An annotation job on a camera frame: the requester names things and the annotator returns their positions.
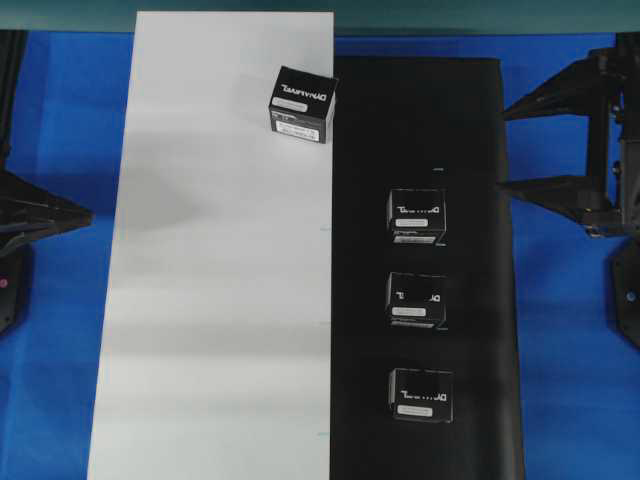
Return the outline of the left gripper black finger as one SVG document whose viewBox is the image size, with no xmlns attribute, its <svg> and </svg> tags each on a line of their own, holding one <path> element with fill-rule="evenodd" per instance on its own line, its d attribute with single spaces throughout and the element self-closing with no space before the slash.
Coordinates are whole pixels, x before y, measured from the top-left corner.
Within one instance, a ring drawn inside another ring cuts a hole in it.
<svg viewBox="0 0 640 480">
<path fill-rule="evenodd" d="M 34 241 L 89 226 L 92 220 L 90 210 L 1 171 L 2 250 L 17 250 Z"/>
</svg>

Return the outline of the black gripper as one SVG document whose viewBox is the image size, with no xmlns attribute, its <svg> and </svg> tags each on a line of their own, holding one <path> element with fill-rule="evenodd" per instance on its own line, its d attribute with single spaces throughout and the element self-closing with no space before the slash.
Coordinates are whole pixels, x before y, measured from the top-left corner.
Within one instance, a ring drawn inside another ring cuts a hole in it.
<svg viewBox="0 0 640 480">
<path fill-rule="evenodd" d="M 592 51 L 503 111 L 507 121 L 588 117 L 586 175 L 500 182 L 501 191 L 584 225 L 639 236 L 639 49 Z"/>
</svg>

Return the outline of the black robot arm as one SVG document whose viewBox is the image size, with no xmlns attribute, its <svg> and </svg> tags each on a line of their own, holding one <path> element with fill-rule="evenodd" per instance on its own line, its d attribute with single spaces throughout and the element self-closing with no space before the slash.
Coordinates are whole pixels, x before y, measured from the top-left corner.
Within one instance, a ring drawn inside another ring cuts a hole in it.
<svg viewBox="0 0 640 480">
<path fill-rule="evenodd" d="M 506 121 L 575 115 L 588 120 L 586 172 L 506 181 L 501 191 L 557 213 L 591 238 L 624 237 L 611 256 L 615 321 L 639 343 L 639 35 L 619 32 L 503 113 Z"/>
</svg>

